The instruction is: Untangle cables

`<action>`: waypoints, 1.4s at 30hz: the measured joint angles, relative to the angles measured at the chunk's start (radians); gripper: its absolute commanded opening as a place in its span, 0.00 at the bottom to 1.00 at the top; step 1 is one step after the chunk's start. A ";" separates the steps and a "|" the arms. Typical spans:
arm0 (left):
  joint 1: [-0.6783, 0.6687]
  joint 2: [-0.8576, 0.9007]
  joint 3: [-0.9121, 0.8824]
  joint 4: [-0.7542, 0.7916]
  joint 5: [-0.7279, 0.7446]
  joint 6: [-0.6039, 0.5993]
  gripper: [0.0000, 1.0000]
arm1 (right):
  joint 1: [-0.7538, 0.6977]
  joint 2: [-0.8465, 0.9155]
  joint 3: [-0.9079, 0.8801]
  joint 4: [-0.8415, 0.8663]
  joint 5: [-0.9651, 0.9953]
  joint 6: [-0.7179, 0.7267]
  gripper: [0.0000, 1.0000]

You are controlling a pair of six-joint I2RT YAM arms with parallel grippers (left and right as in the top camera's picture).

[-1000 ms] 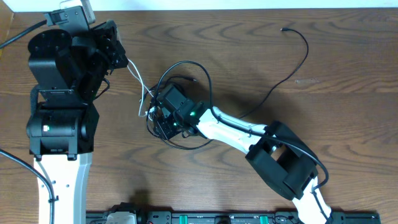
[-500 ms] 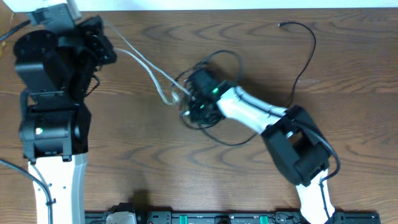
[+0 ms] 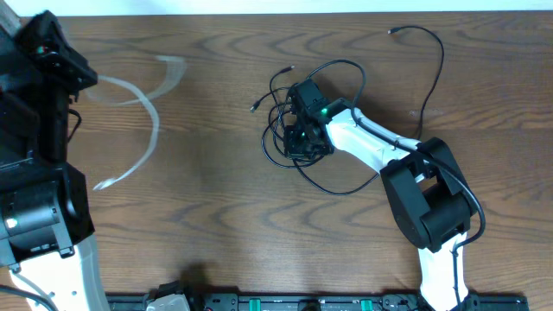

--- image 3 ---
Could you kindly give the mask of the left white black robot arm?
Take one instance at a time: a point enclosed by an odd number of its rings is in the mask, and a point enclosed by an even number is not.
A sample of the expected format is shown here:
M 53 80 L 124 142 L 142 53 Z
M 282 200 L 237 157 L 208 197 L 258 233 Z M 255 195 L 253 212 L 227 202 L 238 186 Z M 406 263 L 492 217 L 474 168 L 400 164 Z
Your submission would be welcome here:
M 98 81 L 55 15 L 1 34 L 1 264 L 34 310 L 106 310 L 86 178 L 68 119 Z

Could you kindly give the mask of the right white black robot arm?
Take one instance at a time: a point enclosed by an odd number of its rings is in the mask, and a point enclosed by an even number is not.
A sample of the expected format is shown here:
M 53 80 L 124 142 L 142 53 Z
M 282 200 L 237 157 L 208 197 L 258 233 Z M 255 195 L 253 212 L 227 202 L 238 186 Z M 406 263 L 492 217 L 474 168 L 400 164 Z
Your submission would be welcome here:
M 485 215 L 449 146 L 395 134 L 353 103 L 325 98 L 311 79 L 290 87 L 288 98 L 296 122 L 285 128 L 286 155 L 315 159 L 338 149 L 377 172 L 399 230 L 418 249 L 421 306 L 467 310 L 462 252 L 483 233 L 468 236 L 472 216 Z

